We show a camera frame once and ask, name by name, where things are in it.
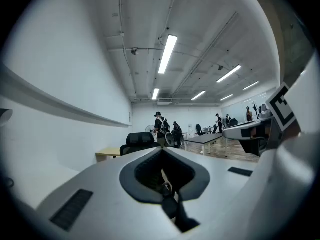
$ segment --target yellow wooden desk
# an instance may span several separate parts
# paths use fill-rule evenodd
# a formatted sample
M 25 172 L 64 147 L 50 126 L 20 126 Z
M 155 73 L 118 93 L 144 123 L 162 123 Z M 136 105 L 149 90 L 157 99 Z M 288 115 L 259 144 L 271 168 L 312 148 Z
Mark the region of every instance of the yellow wooden desk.
M 99 163 L 101 161 L 107 160 L 107 157 L 116 158 L 120 157 L 119 147 L 106 147 L 99 152 L 95 153 L 96 161 Z

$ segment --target black pants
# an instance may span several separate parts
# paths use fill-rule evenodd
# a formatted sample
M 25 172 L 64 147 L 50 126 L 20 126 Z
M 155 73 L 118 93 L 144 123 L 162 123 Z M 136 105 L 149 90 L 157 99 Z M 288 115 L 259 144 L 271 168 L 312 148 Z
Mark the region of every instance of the black pants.
M 219 122 L 218 125 L 219 125 L 219 132 L 222 134 L 222 123 Z

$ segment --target electric fan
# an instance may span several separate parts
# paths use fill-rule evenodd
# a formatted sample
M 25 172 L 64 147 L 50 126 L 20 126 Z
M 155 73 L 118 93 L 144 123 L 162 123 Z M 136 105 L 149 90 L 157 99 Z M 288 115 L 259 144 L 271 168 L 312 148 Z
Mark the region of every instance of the electric fan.
M 149 125 L 149 126 L 147 126 L 145 128 L 145 132 L 146 133 L 151 133 L 152 136 L 154 137 L 154 136 L 156 136 L 156 133 L 154 132 L 154 129 L 155 129 L 155 127 L 151 124 L 151 125 Z

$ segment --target chair headrest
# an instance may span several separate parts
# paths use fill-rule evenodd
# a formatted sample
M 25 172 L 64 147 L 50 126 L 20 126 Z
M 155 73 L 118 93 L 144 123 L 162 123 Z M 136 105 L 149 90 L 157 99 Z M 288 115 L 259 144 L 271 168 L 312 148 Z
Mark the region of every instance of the chair headrest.
M 155 138 L 151 134 L 151 132 L 135 132 L 129 133 L 128 137 L 126 137 L 126 144 L 128 146 L 143 146 L 148 145 L 155 142 Z

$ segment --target ceiling light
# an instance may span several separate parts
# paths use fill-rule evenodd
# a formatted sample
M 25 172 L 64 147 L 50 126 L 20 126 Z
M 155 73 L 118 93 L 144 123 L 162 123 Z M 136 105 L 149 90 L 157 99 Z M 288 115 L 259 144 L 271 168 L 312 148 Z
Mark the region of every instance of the ceiling light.
M 197 96 L 195 96 L 192 101 L 194 101 L 196 98 L 199 98 L 202 94 L 206 93 L 205 91 L 200 92 Z
M 238 65 L 236 66 L 234 69 L 232 69 L 228 74 L 225 74 L 223 77 L 221 77 L 218 81 L 216 81 L 217 83 L 222 82 L 223 80 L 225 80 L 227 77 L 230 77 L 234 72 L 238 71 L 239 69 L 241 69 L 241 66 Z
M 159 71 L 158 71 L 159 74 L 165 73 L 177 40 L 178 40 L 178 37 L 176 37 L 174 35 L 168 36 L 168 40 L 166 41 L 166 44 L 165 44 L 161 64 L 160 64 Z
M 159 88 L 154 88 L 153 97 L 152 97 L 153 100 L 157 99 L 159 91 L 160 91 Z
M 231 97 L 231 96 L 233 96 L 233 94 L 231 94 L 231 95 L 229 95 L 229 96 L 227 96 L 227 97 L 225 97 L 225 98 L 220 99 L 220 101 L 223 101 L 223 100 L 225 100 L 225 99 L 228 99 L 228 98 Z
M 246 90 L 246 89 L 250 88 L 251 86 L 255 86 L 256 84 L 259 84 L 259 81 L 249 85 L 248 87 L 244 88 L 243 90 Z

